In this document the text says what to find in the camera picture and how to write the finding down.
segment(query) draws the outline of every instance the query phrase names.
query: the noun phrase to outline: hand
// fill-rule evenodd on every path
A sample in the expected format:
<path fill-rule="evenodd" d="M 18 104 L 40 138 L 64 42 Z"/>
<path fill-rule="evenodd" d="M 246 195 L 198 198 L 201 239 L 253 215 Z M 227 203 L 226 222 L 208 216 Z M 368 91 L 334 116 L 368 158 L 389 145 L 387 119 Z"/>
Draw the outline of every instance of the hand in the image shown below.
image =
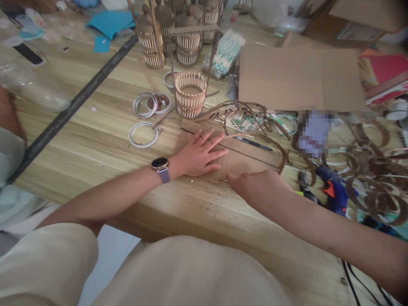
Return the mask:
<path fill-rule="evenodd" d="M 221 168 L 219 164 L 208 164 L 228 153 L 228 149 L 211 152 L 224 137 L 225 133 L 221 133 L 211 141 L 208 138 L 214 133 L 210 130 L 201 138 L 202 130 L 199 130 L 194 138 L 175 156 L 170 159 L 170 165 L 176 165 L 175 168 L 180 175 L 200 176 Z"/>
<path fill-rule="evenodd" d="M 282 213 L 290 213 L 289 203 L 293 197 L 298 196 L 279 174 L 272 170 L 243 173 L 239 177 L 227 174 L 227 181 L 249 206 L 275 223 L 279 223 Z"/>

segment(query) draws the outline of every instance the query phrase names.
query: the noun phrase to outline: left hand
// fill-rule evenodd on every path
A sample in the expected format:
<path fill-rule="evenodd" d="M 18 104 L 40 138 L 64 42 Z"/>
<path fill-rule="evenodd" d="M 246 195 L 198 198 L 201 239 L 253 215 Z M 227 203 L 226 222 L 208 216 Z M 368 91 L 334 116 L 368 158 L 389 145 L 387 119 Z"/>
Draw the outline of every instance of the left hand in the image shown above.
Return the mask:
<path fill-rule="evenodd" d="M 221 168 L 219 164 L 208 163 L 228 153 L 228 149 L 210 153 L 225 137 L 225 133 L 219 134 L 210 141 L 207 140 L 214 133 L 214 129 L 200 138 L 201 133 L 202 130 L 199 130 L 177 155 L 170 158 L 170 164 L 175 164 L 180 175 L 200 176 Z"/>

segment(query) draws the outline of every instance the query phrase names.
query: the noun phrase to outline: wooden table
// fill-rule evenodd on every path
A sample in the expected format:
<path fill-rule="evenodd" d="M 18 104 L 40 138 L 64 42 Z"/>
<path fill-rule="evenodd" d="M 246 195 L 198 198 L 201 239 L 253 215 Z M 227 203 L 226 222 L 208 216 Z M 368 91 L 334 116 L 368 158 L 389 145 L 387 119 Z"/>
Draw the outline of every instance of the wooden table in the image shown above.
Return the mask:
<path fill-rule="evenodd" d="M 260 30 L 251 17 L 239 17 L 236 24 L 230 24 L 229 13 L 225 16 L 222 28 L 238 29 L 248 43 L 275 45 L 276 38 Z M 114 52 L 95 55 L 90 41 L 67 42 L 70 50 L 66 53 L 42 42 L 36 44 L 46 53 L 51 72 L 73 92 L 78 92 Z M 204 47 L 199 64 L 209 49 L 209 46 Z M 133 99 L 142 92 L 152 91 L 137 60 L 140 56 L 137 44 L 17 179 L 17 186 L 63 204 L 93 186 L 149 165 L 157 157 L 171 156 L 181 132 L 181 118 L 175 112 L 160 126 L 164 131 L 152 147 L 138 149 L 128 141 L 130 128 L 145 121 L 133 113 Z M 170 61 L 167 60 L 165 68 L 149 71 L 164 93 L 168 90 L 162 77 L 169 70 Z M 207 102 L 217 104 L 227 100 L 227 81 L 210 80 L 209 92 L 217 89 L 221 92 Z M 55 117 L 20 99 L 17 108 L 29 143 Z M 152 130 L 141 128 L 138 131 L 144 140 L 152 139 Z M 290 147 L 286 140 L 280 142 Z M 298 189 L 294 182 L 296 168 L 286 166 L 282 176 Z M 319 181 L 316 188 L 322 185 Z M 305 305 L 354 303 L 351 291 L 342 285 L 343 269 L 338 258 L 266 219 L 223 182 L 211 184 L 201 178 L 191 182 L 190 177 L 181 177 L 150 192 L 110 224 L 150 242 L 167 236 L 191 235 L 240 249 L 258 260 Z M 365 283 L 375 288 L 372 280 L 365 280 Z M 364 289 L 357 282 L 354 285 L 362 304 L 369 305 Z"/>

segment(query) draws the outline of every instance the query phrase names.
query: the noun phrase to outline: wire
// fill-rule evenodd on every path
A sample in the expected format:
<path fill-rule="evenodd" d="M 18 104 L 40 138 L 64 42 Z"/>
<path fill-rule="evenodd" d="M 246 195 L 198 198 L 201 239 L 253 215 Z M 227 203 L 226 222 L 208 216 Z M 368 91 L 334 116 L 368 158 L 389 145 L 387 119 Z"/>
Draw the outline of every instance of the wire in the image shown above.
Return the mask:
<path fill-rule="evenodd" d="M 350 275 L 349 275 L 349 271 L 348 271 L 348 269 L 347 269 L 347 267 L 346 267 L 346 262 L 342 259 L 342 260 L 341 260 L 341 263 L 343 264 L 343 269 L 344 269 L 344 272 L 345 272 L 345 274 L 346 274 L 347 281 L 348 281 L 348 283 L 350 284 L 351 291 L 353 292 L 354 299 L 356 300 L 356 304 L 357 304 L 357 306 L 361 306 L 360 301 L 358 300 L 358 297 L 357 297 L 357 293 L 356 293 L 356 291 L 354 290 L 353 283 L 351 282 Z"/>
<path fill-rule="evenodd" d="M 391 300 L 390 300 L 390 299 L 388 298 L 388 296 L 385 294 L 384 290 L 380 287 L 380 285 L 377 284 L 377 286 L 378 286 L 378 289 L 380 289 L 380 292 L 381 292 L 382 296 L 383 296 L 384 299 L 387 301 L 388 305 L 389 305 L 389 306 L 394 306 L 394 303 L 391 302 Z"/>
<path fill-rule="evenodd" d="M 363 282 L 355 275 L 353 269 L 351 268 L 351 264 L 347 263 L 347 267 L 350 270 L 351 274 L 360 282 L 360 284 L 362 284 L 364 286 L 364 288 L 369 292 L 369 294 L 371 294 L 371 296 L 373 297 L 373 299 L 376 301 L 376 303 L 379 306 L 382 306 L 381 303 L 376 299 L 376 297 L 374 296 L 374 294 L 370 291 L 370 289 L 367 288 L 366 285 L 363 284 Z"/>

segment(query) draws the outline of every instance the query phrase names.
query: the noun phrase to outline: purple watch strap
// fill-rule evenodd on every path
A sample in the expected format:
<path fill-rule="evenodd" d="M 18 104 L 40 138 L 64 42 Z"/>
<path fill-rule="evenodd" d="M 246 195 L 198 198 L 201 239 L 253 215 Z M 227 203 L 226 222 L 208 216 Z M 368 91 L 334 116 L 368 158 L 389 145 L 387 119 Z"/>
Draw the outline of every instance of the purple watch strap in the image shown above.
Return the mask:
<path fill-rule="evenodd" d="M 157 171 L 157 173 L 160 175 L 161 182 L 163 184 L 170 182 L 170 175 L 167 167 L 164 168 L 163 170 Z"/>

